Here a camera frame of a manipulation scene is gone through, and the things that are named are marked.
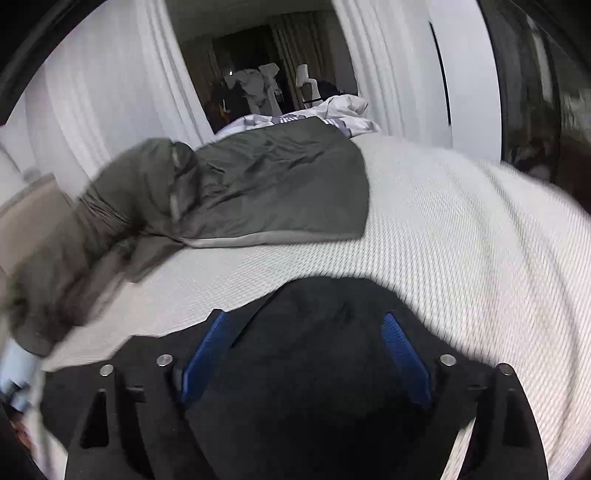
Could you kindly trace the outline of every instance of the ceiling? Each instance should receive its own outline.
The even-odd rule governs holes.
[[[166,0],[166,4],[179,43],[256,27],[272,15],[332,9],[330,0]]]

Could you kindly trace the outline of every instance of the brown curtain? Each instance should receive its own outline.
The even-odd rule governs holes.
[[[199,101],[205,105],[211,98],[211,83],[222,78],[212,39],[196,37],[184,42],[180,47]]]
[[[304,108],[296,88],[298,65],[308,65],[308,75],[335,83],[330,47],[323,28],[321,12],[277,15],[269,19],[275,45],[283,61],[296,110]]]

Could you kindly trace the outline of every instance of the white mattress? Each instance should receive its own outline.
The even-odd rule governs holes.
[[[369,277],[467,356],[513,365],[550,479],[564,478],[591,440],[590,217],[510,167],[380,134],[354,141],[371,185],[361,240],[185,250],[125,286],[46,368],[106,359],[130,335],[188,327],[297,277]],[[443,478],[457,478],[468,440],[458,437]]]

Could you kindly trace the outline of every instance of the silver bolt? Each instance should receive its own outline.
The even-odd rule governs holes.
[[[442,356],[439,357],[439,361],[443,365],[447,365],[448,367],[452,367],[456,364],[456,357],[450,355],[449,353],[444,353]]]
[[[499,370],[501,370],[501,373],[503,373],[503,375],[513,375],[513,369],[508,364],[500,364]]]
[[[157,359],[156,359],[156,364],[159,367],[166,367],[167,365],[170,364],[170,362],[173,361],[173,356],[169,355],[167,353],[165,353],[164,355],[160,355]]]
[[[113,373],[113,365],[106,364],[100,368],[100,376],[101,377],[108,377],[111,373]]]

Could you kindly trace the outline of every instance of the curtain fold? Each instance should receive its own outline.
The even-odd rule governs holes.
[[[30,139],[39,169],[54,173],[72,198],[106,163],[147,138],[194,149],[213,139],[164,0],[99,6],[23,95],[26,121],[15,127]]]
[[[329,42],[322,27],[321,12],[302,12],[269,18],[273,39],[283,61],[291,96],[296,110],[304,108],[296,72],[299,65],[308,65],[308,75],[316,80],[335,83]]]
[[[180,48],[197,96],[205,105],[211,98],[212,82],[222,78],[212,39],[196,37],[184,42]]]

